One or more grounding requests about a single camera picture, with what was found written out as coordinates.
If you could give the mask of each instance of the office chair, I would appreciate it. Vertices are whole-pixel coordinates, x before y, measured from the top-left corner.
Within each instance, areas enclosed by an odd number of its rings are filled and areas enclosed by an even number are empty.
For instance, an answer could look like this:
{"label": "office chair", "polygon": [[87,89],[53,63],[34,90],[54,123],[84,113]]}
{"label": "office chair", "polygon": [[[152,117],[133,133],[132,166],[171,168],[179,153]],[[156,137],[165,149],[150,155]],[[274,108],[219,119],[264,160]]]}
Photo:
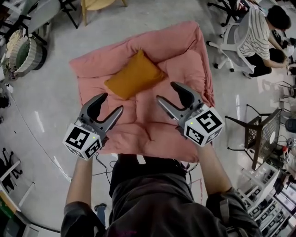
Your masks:
{"label": "office chair", "polygon": [[207,45],[218,48],[226,57],[220,64],[215,63],[216,69],[221,69],[225,63],[230,64],[230,72],[234,72],[234,66],[239,71],[246,73],[254,73],[255,66],[249,63],[249,61],[242,55],[240,46],[245,42],[251,22],[251,11],[243,18],[240,24],[229,24],[223,34],[222,44],[215,44],[211,41],[207,41]]}
{"label": "office chair", "polygon": [[211,3],[211,2],[208,2],[208,6],[215,6],[227,13],[227,18],[225,23],[224,22],[221,23],[222,27],[225,27],[228,25],[231,17],[236,22],[239,18],[243,18],[246,15],[246,12],[234,10],[236,0],[229,0],[228,3],[225,0],[218,0],[218,2],[223,3],[224,6],[220,6],[218,4]]}

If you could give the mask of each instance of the man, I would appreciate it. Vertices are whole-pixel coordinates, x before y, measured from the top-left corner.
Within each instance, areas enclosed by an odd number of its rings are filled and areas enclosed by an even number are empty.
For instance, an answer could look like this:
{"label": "man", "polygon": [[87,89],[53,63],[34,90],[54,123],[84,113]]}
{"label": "man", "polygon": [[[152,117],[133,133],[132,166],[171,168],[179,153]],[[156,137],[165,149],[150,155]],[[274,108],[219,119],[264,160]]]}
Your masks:
{"label": "man", "polygon": [[[240,47],[240,51],[252,65],[256,66],[253,74],[244,73],[252,79],[271,73],[272,68],[285,68],[288,65],[286,58],[284,60],[281,57],[278,58],[278,55],[284,55],[284,52],[270,34],[270,30],[285,31],[291,27],[291,20],[280,6],[270,8],[267,17],[257,9],[252,9],[250,14],[249,34]],[[277,50],[271,51],[269,43]]]}
{"label": "man", "polygon": [[231,186],[210,144],[197,147],[208,200],[195,203],[186,171],[172,159],[119,155],[114,165],[109,228],[91,210],[93,160],[78,158],[62,224],[62,237],[226,237],[227,227],[249,237],[262,236]]}

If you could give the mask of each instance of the gray floor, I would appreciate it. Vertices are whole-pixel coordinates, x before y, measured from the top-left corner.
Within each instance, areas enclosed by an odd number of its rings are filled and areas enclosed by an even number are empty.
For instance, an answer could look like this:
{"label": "gray floor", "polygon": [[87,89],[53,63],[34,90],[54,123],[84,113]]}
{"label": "gray floor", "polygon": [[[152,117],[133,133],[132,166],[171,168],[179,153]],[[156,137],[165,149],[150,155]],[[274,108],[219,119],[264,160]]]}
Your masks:
{"label": "gray floor", "polygon": [[[22,206],[24,214],[35,223],[54,229],[60,229],[62,223],[69,182],[49,158],[56,159],[69,176],[73,174],[75,166],[76,157],[62,144],[67,126],[75,121],[80,111],[77,81],[68,62],[129,36],[186,20],[200,24],[205,40],[217,41],[218,35],[222,33],[219,22],[225,20],[225,15],[217,9],[209,10],[205,1],[127,1],[129,6],[126,8],[118,0],[109,8],[88,13],[88,26],[81,24],[77,30],[64,13],[57,16],[53,21],[46,63],[40,70],[30,72],[13,83],[13,97],[17,106],[12,101],[10,108],[0,111],[5,117],[5,122],[0,125],[0,146],[14,151],[24,171],[24,178],[17,181],[18,187],[12,192],[12,197],[17,201],[28,185],[35,182],[33,191]],[[79,10],[74,13],[74,18],[80,21]],[[278,98],[282,93],[275,83],[284,79],[292,82],[292,78],[287,77],[285,70],[281,69],[257,80],[250,80],[241,72],[230,73],[227,66],[217,70],[212,67],[212,63],[219,60],[218,51],[208,47],[208,54],[216,108],[222,117],[229,115],[249,120],[255,113],[250,110],[246,113],[247,103],[261,112],[272,112],[278,106]],[[227,121],[221,136],[214,142],[217,154],[235,187],[241,166],[249,167],[250,164],[247,157],[227,150],[227,146],[240,147],[243,137],[243,130]],[[100,159],[108,165],[115,157],[105,155],[100,156]],[[93,172],[104,172],[104,168],[94,162]],[[201,173],[197,168],[193,180],[199,177]],[[193,192],[198,201],[202,198],[201,202],[205,203],[204,184],[202,181],[197,184],[193,184]],[[110,210],[106,176],[95,176],[92,186],[93,205],[105,202]]]}

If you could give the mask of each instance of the blue jeans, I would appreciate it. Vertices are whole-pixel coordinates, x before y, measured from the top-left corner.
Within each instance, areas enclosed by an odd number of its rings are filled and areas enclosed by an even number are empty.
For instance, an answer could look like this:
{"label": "blue jeans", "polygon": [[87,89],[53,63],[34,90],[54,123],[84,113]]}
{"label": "blue jeans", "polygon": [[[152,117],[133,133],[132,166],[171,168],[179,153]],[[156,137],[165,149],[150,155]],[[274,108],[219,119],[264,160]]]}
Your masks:
{"label": "blue jeans", "polygon": [[98,208],[97,208],[97,217],[99,218],[100,222],[104,225],[104,227],[106,227],[105,209],[106,209],[106,207],[104,207],[104,206],[98,206]]}

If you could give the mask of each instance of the wooden chair leg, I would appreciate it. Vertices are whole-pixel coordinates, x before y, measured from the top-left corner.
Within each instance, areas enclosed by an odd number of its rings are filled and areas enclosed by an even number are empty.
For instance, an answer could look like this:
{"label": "wooden chair leg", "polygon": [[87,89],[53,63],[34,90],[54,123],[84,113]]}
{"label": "wooden chair leg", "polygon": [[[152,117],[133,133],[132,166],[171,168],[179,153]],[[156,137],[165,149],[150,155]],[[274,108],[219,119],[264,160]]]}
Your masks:
{"label": "wooden chair leg", "polygon": [[85,0],[81,0],[81,6],[82,6],[82,17],[83,17],[84,26],[86,26],[87,25],[87,21],[86,21],[86,5],[85,5]]}
{"label": "wooden chair leg", "polygon": [[127,7],[128,5],[126,4],[126,1],[125,0],[121,0],[122,2],[123,2],[123,5],[125,6],[125,7]]}

